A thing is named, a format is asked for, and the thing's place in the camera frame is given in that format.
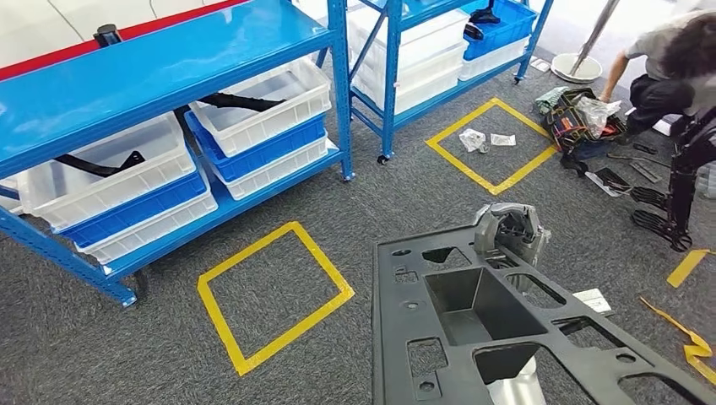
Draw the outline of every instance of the loose yellow tape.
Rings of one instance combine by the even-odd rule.
[[[698,336],[696,333],[686,329],[683,327],[679,322],[677,322],[674,318],[672,318],[669,314],[666,312],[663,312],[662,310],[659,310],[655,308],[653,305],[649,304],[644,298],[639,297],[639,299],[647,306],[651,311],[656,312],[657,314],[663,316],[666,318],[667,321],[671,322],[675,327],[678,327],[681,329],[682,332],[689,335],[689,337],[692,339],[692,343],[694,344],[685,344],[684,345],[684,355],[686,356],[686,362],[694,369],[696,369],[701,375],[706,377],[708,382],[711,384],[716,385],[716,371],[714,371],[711,367],[708,367],[705,365],[701,359],[704,358],[708,359],[713,356],[713,351],[711,350],[711,347],[708,346],[708,343],[706,343],[705,340],[703,340],[700,336]]]
[[[681,283],[689,277],[689,274],[692,273],[698,263],[709,253],[716,254],[711,252],[709,249],[690,251],[689,254],[684,257],[681,264],[679,264],[679,266],[671,272],[671,275],[666,279],[666,282],[671,284],[671,287],[677,289]]]

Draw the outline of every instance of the gray carpet floor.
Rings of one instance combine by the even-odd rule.
[[[337,167],[326,170],[186,244],[150,266],[149,295],[126,310],[0,236],[0,404],[368,404],[374,243],[466,224],[478,208],[492,202],[535,205],[553,233],[539,270],[571,291],[601,289],[616,312],[611,317],[616,325],[707,384],[684,360],[687,337],[638,298],[650,300],[716,343],[716,256],[707,257],[673,289],[666,278],[685,255],[631,224],[628,215],[636,203],[608,197],[593,183],[563,170],[556,155],[492,196],[426,146],[427,139],[495,96],[538,121],[531,112],[532,100],[562,82],[531,68],[528,78],[515,86],[511,74],[494,78],[398,132],[395,158],[386,166],[376,163],[378,139],[355,121],[357,177],[352,182],[341,182]],[[625,95],[621,89],[620,96]],[[334,135],[334,120],[329,118],[327,129]],[[441,143],[493,184],[549,144],[498,109],[469,127],[517,135],[518,146],[493,147],[488,155],[465,153],[457,132]],[[666,138],[655,133],[641,137],[668,160]],[[622,152],[635,153],[628,148]],[[649,186],[624,162],[589,163],[595,170],[609,166],[628,181]],[[668,178],[666,170],[649,167]],[[664,190],[666,181],[656,186]],[[714,248],[714,218],[716,204],[696,198],[694,247]],[[198,276],[289,221],[301,223],[355,296],[274,357],[239,376],[199,298]],[[221,274],[210,287],[246,356],[337,292],[293,235]],[[589,403],[586,397],[578,399],[568,376],[547,360],[538,370],[548,403]],[[652,388],[648,381],[625,389],[637,392],[638,403],[677,403],[664,399],[667,388]]]

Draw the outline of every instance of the gray t-shirt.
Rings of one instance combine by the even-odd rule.
[[[669,77],[661,68],[661,61],[664,59],[666,47],[689,21],[700,15],[709,13],[716,13],[716,10],[699,10],[683,14],[652,31],[641,34],[637,38],[637,41],[626,49],[624,55],[628,59],[646,56],[648,76],[657,80],[668,79]],[[694,94],[692,106],[684,111],[687,115],[693,116],[701,109],[716,105],[716,75],[690,78],[688,83],[694,88],[696,93]]]

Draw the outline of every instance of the blue metal shelving unit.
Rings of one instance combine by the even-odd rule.
[[[0,230],[128,306],[137,297],[121,278],[330,165],[350,180],[346,0],[327,1],[328,28],[290,1],[254,0],[0,82],[0,179],[312,52],[320,65],[328,48],[338,149],[239,202],[213,179],[219,209],[104,267],[2,207]]]
[[[458,82],[458,85],[432,99],[416,105],[415,107],[399,114],[395,115],[395,86],[394,83],[398,77],[398,48],[400,46],[400,35],[402,31],[408,30],[415,27],[418,24],[424,23],[429,19],[435,18],[440,14],[444,14],[455,8],[461,8],[468,3],[472,3],[475,0],[361,0],[368,7],[374,8],[380,14],[376,22],[375,27],[368,36],[363,50],[356,59],[355,66],[350,72],[349,78],[352,79],[357,72],[358,67],[363,62],[367,49],[370,47],[373,40],[380,29],[381,24],[384,20],[388,21],[388,46],[387,46],[387,60],[386,60],[386,74],[385,74],[385,106],[384,111],[379,109],[376,104],[368,98],[365,94],[362,94],[356,88],[351,87],[351,114],[365,123],[373,132],[375,132],[382,139],[382,155],[378,158],[379,162],[393,157],[393,135],[395,131],[401,127],[406,126],[412,121],[425,115],[429,111],[437,108],[439,105],[443,105],[462,93],[473,89],[475,86],[484,83],[485,81],[495,77],[497,74],[505,72],[509,68],[519,64],[519,70],[515,75],[515,81],[518,83],[524,78],[524,74],[527,71],[529,65],[529,59],[532,57],[534,47],[537,45],[537,41],[540,39],[542,28],[545,26],[545,21],[550,13],[552,3],[554,0],[545,0],[545,5],[540,12],[540,16],[537,19],[537,23],[534,27],[534,31],[529,39],[529,44],[525,49],[524,54],[504,65],[492,69],[490,72],[483,73],[480,76],[472,78],[469,81]],[[529,6],[529,0],[522,0],[522,3]],[[382,120],[382,125],[375,123],[370,117],[364,114],[362,111],[352,106],[353,99],[358,99],[367,106],[376,116]]]

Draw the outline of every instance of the yellow floor tape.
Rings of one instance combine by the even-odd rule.
[[[639,297],[639,299],[647,306],[651,311],[656,312],[657,314],[663,316],[666,318],[667,321],[671,322],[675,327],[678,327],[681,329],[682,332],[689,335],[689,337],[692,339],[692,342],[694,344],[685,344],[684,345],[684,355],[686,356],[686,362],[694,369],[696,369],[701,375],[706,377],[708,382],[711,384],[716,385],[716,371],[714,371],[711,367],[705,365],[701,359],[704,358],[708,359],[713,356],[713,351],[711,350],[711,347],[708,346],[708,343],[706,343],[705,340],[703,340],[700,336],[698,336],[696,333],[686,329],[683,327],[679,322],[677,322],[674,318],[672,318],[669,314],[666,312],[663,312],[662,310],[659,310],[649,304],[644,298]]]
[[[689,274],[692,273],[693,269],[698,266],[698,263],[701,262],[701,260],[709,253],[716,255],[716,252],[712,252],[709,249],[690,251],[689,254],[684,257],[684,260],[679,264],[679,266],[671,272],[671,275],[666,279],[666,282],[671,284],[671,287],[674,287],[675,289],[679,288],[681,283],[683,283]]]
[[[244,357],[244,353],[239,348],[239,344],[236,342],[234,335],[231,333],[229,325],[226,323],[224,316],[221,314],[219,304],[216,302],[216,298],[209,288],[209,281],[291,231],[298,236],[298,239],[301,240],[303,245],[311,252],[313,258],[316,259],[316,262],[318,262],[318,264],[328,274],[331,281],[333,281],[336,287],[338,287],[339,293],[311,315],[296,323],[291,329],[284,332],[274,341],[258,350],[253,356],[246,359]],[[239,375],[245,375],[264,361],[271,358],[271,356],[278,353],[282,348],[296,340],[305,331],[316,326],[316,324],[318,324],[323,318],[337,310],[354,295],[353,289],[348,285],[348,282],[345,281],[345,278],[343,278],[343,276],[339,273],[338,269],[333,265],[333,263],[331,263],[323,251],[321,251],[321,248],[318,247],[308,232],[306,232],[301,224],[297,222],[289,222],[288,224],[281,226],[277,230],[264,236],[262,239],[257,240],[243,251],[240,251],[234,256],[226,259],[226,261],[221,263],[219,266],[214,267],[199,276],[197,290],[204,306],[206,307],[209,318],[214,323],[214,327],[216,328],[216,332],[219,334],[219,338],[226,346],[226,352],[229,354],[231,363],[233,363],[234,368]]]
[[[507,105],[504,101],[498,99],[497,97],[487,101],[485,104],[481,105],[477,108],[477,110],[472,111],[467,116],[464,116],[457,122],[455,122],[450,127],[445,128],[442,132],[438,133],[436,136],[428,139],[426,141],[427,145],[431,148],[433,148],[438,154],[440,154],[445,160],[450,162],[453,166],[458,168],[458,170],[465,173],[466,176],[468,176],[470,179],[472,179],[477,184],[483,186],[490,194],[493,196],[496,196],[497,194],[504,192],[511,186],[514,186],[517,184],[518,181],[522,180],[526,175],[528,175],[532,170],[534,170],[537,166],[545,163],[553,154],[557,152],[557,149],[554,145],[550,145],[547,149],[542,151],[541,154],[539,154],[536,158],[530,160],[526,165],[522,166],[519,170],[517,170],[514,174],[510,175],[505,181],[503,181],[500,184],[494,185],[490,183],[487,179],[482,177],[481,175],[478,175],[474,171],[472,171],[465,163],[460,161],[460,159],[456,158],[450,152],[448,152],[445,148],[443,148],[440,145],[440,141],[447,138],[448,136],[452,135],[454,132],[456,132],[461,127],[464,127],[465,125],[469,124],[471,121],[473,121],[478,116],[484,114],[486,111],[488,111],[490,108],[497,106],[502,108],[504,111],[506,111],[511,116],[514,116],[518,120],[520,120],[523,124],[526,126],[534,129],[539,135],[542,135],[543,137],[549,139],[552,141],[552,137],[550,136],[547,131],[545,131],[542,127],[540,127],[538,124],[535,124],[530,120],[528,117],[521,114],[519,111],[513,109],[511,106]]]

